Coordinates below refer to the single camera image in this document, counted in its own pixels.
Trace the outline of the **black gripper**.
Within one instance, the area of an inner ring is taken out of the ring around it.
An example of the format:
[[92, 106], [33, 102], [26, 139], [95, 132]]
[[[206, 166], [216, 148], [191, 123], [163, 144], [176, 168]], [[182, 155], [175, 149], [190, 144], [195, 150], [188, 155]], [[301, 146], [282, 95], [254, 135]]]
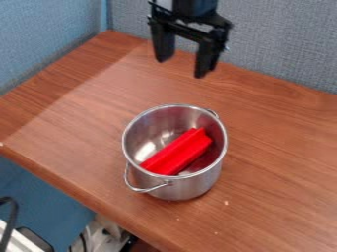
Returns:
[[148, 0], [148, 26], [155, 59], [159, 63], [175, 53], [176, 36], [199, 45], [194, 76], [212, 71], [226, 48], [232, 23], [216, 12], [218, 0]]

